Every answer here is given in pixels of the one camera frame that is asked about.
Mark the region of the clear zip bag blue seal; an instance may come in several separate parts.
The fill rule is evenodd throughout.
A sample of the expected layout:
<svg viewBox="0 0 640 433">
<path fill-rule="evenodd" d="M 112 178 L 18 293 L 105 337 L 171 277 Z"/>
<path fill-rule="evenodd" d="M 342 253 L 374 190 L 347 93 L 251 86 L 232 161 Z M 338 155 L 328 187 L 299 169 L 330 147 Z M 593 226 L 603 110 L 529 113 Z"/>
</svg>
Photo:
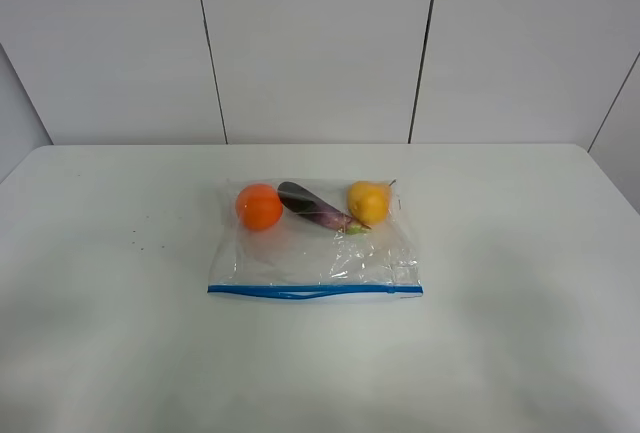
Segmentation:
<svg viewBox="0 0 640 433">
<path fill-rule="evenodd" d="M 235 211 L 237 195 L 256 183 L 291 181 L 352 216 L 348 188 L 354 180 L 264 179 L 227 181 L 215 190 L 222 233 L 215 247 L 208 291 L 274 300 L 316 300 L 338 295 L 419 297 L 423 288 L 416 249 L 405 226 L 406 212 L 394 179 L 387 218 L 366 233 L 346 235 L 321 227 L 283 206 L 280 220 L 250 231 Z"/>
</svg>

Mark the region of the purple eggplant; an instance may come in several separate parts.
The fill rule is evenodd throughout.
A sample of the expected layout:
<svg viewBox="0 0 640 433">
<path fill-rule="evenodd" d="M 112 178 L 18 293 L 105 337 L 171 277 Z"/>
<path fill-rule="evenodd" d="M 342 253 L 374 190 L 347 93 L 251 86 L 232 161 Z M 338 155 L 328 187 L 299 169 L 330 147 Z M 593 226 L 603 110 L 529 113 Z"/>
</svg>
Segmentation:
<svg viewBox="0 0 640 433">
<path fill-rule="evenodd" d="M 346 235 L 366 233 L 371 228 L 333 207 L 308 189 L 291 181 L 279 184 L 277 194 L 282 205 L 300 218 Z"/>
</svg>

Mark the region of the yellow pear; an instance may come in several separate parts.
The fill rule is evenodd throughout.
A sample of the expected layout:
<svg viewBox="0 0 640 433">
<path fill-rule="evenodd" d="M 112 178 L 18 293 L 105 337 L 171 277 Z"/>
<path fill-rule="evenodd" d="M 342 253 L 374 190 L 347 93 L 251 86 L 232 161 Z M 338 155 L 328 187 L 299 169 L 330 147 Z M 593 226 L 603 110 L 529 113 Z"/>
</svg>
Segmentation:
<svg viewBox="0 0 640 433">
<path fill-rule="evenodd" d="M 394 183 L 395 181 L 353 183 L 347 191 L 347 206 L 351 215 L 367 226 L 383 222 L 389 213 Z"/>
</svg>

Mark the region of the orange fruit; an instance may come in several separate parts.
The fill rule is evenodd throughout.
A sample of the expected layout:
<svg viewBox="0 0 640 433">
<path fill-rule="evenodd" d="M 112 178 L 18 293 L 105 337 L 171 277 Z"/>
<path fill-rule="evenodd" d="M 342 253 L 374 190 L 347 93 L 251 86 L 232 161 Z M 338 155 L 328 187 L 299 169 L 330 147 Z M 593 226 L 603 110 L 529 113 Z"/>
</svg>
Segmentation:
<svg viewBox="0 0 640 433">
<path fill-rule="evenodd" d="M 283 205 L 276 190 L 268 184 L 245 187 L 236 197 L 236 215 L 250 231 L 263 231 L 274 226 L 283 214 Z"/>
</svg>

